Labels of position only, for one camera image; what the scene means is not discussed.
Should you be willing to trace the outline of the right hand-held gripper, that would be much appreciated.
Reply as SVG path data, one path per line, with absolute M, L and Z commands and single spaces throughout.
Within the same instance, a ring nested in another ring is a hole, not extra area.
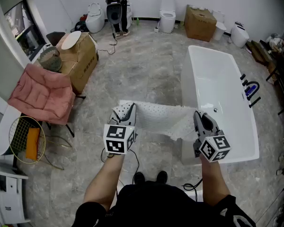
M 224 159 L 231 150 L 224 132 L 219 130 L 217 122 L 207 113 L 200 115 L 198 111 L 194 113 L 195 131 L 199 139 L 193 143 L 195 157 L 203 155 L 209 162 Z

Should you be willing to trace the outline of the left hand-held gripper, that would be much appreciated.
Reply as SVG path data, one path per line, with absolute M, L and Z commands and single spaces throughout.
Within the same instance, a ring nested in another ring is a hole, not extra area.
M 121 121 L 115 113 L 108 119 L 104 126 L 103 141 L 105 150 L 110 154 L 127 154 L 135 142 L 136 104 L 133 103 L 127 115 Z

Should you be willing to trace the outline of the white perforated bath mat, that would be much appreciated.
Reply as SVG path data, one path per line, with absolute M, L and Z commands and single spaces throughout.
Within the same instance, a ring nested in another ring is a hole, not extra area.
M 192 142 L 198 138 L 193 119 L 196 108 L 121 100 L 112 110 L 121 123 L 131 113 L 135 126 L 147 132 L 166 135 L 172 140 Z

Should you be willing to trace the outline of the person's left forearm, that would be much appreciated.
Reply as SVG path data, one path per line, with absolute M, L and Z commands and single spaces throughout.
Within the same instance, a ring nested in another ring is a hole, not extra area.
M 96 202 L 108 211 L 114 200 L 125 155 L 107 158 L 95 178 L 88 185 L 83 202 Z

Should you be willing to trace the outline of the person's right forearm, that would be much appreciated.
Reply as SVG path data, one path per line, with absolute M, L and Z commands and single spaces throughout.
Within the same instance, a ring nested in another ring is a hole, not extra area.
M 200 155 L 202 163 L 203 179 L 203 200 L 205 203 L 215 206 L 230 191 L 223 178 L 219 162 L 209 162 L 203 155 Z

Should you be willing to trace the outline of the white rectangular bathtub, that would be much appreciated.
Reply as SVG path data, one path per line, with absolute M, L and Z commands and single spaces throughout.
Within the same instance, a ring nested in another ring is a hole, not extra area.
M 207 113 L 231 146 L 218 162 L 236 163 L 259 158 L 259 143 L 252 103 L 246 96 L 248 82 L 232 55 L 191 45 L 181 71 L 182 105 Z M 199 164 L 193 143 L 182 144 L 182 162 Z

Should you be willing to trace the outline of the person's left black shoe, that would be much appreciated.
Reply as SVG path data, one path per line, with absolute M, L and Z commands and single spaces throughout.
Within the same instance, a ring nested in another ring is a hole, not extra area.
M 145 177 L 144 177 L 142 172 L 137 172 L 137 173 L 134 174 L 133 183 L 135 185 L 140 185 L 140 184 L 145 183 Z

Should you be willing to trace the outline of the person's black shoe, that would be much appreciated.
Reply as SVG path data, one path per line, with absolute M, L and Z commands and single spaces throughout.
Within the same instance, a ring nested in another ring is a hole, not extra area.
M 160 171 L 156 177 L 156 182 L 160 184 L 166 184 L 168 180 L 168 174 L 166 171 Z
M 140 184 L 145 183 L 145 177 L 144 177 L 142 172 L 137 172 L 137 173 L 134 174 L 133 183 L 135 185 L 140 185 Z

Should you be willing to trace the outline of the person's right black shoe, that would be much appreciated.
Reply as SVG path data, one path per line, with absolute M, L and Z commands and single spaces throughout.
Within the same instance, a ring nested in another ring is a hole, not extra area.
M 166 184 L 168 180 L 168 174 L 166 171 L 160 171 L 156 177 L 156 182 L 160 184 Z

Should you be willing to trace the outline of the printed brown cardboard box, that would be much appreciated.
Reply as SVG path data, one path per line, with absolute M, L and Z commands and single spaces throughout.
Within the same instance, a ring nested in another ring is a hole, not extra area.
M 80 95 L 97 65 L 98 54 L 94 41 L 87 32 L 80 35 L 73 47 L 63 50 L 62 44 L 68 35 L 65 34 L 56 45 L 62 60 L 59 72 L 69 75 L 73 92 Z

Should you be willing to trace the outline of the pink cushioned chair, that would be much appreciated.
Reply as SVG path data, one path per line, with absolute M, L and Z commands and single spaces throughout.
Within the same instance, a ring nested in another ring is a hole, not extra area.
M 67 125 L 75 97 L 69 75 L 28 64 L 8 104 L 38 121 Z

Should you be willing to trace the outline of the wooden platform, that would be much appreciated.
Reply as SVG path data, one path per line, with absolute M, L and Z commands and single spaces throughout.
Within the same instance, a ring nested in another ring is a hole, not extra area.
M 246 47 L 251 51 L 254 60 L 264 66 L 274 65 L 274 61 L 261 43 L 247 41 Z

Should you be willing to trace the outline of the orange fabric pouch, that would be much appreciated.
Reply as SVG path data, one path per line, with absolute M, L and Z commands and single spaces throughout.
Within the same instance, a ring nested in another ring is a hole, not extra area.
M 37 145 L 40 135 L 39 128 L 29 128 L 27 134 L 26 158 L 37 160 Z

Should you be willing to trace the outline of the person's black clothing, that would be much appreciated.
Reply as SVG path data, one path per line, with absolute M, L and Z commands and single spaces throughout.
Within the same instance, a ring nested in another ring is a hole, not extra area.
M 147 181 L 127 185 L 109 211 L 86 202 L 76 211 L 72 227 L 256 227 L 228 195 L 215 206 L 196 202 L 181 189 Z

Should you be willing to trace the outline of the white waste bin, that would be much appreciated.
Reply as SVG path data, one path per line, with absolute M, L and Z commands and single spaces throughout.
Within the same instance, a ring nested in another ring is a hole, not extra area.
M 224 23 L 217 22 L 216 23 L 216 29 L 215 29 L 215 32 L 212 36 L 212 39 L 219 41 L 221 39 L 222 35 L 224 34 L 224 32 L 226 31 L 226 29 L 227 28 L 224 25 Z

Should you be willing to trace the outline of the woven grey basket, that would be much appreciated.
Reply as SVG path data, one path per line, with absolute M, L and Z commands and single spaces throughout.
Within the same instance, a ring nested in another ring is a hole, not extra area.
M 45 49 L 38 58 L 38 62 L 41 66 L 49 71 L 58 72 L 62 67 L 62 60 L 60 53 L 55 46 Z

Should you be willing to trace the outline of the white oval lid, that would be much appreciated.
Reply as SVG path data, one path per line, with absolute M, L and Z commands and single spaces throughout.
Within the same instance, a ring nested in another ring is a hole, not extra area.
M 74 32 L 70 33 L 65 38 L 65 40 L 63 41 L 63 43 L 61 45 L 61 49 L 62 50 L 68 50 L 68 49 L 72 48 L 77 43 L 80 36 L 81 36 L 81 31 L 74 31 Z

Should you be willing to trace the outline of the white smart toilet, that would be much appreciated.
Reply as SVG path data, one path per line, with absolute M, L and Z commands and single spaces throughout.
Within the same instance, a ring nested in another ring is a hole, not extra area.
M 242 48 L 249 40 L 249 35 L 240 22 L 235 22 L 231 30 L 231 40 L 239 48 Z

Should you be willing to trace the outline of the plain brown cardboard box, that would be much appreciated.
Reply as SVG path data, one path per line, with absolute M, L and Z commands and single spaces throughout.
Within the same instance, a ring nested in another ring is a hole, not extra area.
M 217 20 L 209 10 L 192 9 L 186 6 L 184 27 L 188 38 L 210 42 L 215 30 Z

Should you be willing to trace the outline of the white egg-shaped toilet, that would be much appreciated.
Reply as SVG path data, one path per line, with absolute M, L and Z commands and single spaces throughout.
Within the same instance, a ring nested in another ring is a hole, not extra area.
M 99 3 L 93 2 L 89 5 L 86 27 L 91 33 L 99 32 L 105 23 L 104 12 Z

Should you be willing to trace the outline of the dark stool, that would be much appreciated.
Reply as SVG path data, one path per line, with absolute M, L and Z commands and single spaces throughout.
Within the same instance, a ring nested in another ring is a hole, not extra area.
M 51 32 L 46 35 L 46 38 L 49 40 L 52 46 L 56 46 L 64 35 L 65 32 Z

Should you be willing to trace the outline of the white square bin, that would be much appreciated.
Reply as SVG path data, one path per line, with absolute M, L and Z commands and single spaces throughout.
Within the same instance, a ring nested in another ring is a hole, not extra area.
M 225 14 L 223 14 L 222 12 L 213 10 L 212 15 L 215 17 L 217 22 L 220 22 L 220 23 L 225 22 Z

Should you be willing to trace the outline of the white open-lid toilet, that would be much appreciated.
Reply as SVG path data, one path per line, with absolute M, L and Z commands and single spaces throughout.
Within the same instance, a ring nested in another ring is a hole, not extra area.
M 176 21 L 175 0 L 161 0 L 160 3 L 160 30 L 170 34 L 174 29 Z

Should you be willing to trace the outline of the white oval basin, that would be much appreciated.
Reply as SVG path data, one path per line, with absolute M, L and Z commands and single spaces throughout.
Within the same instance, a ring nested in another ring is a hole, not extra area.
M 0 122 L 0 156 L 8 154 L 10 149 L 9 132 L 12 124 L 21 116 L 21 112 L 8 105 Z

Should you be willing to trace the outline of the dark framed window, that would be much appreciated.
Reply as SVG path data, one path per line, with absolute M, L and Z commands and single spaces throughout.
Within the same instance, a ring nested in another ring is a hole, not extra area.
M 4 17 L 25 55 L 33 60 L 46 42 L 33 19 L 27 1 L 19 2 L 7 11 Z

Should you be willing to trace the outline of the white drawer cabinet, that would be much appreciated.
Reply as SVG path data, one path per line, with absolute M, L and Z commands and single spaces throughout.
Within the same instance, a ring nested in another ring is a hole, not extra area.
M 0 166 L 0 225 L 29 223 L 25 213 L 24 182 L 28 176 Z

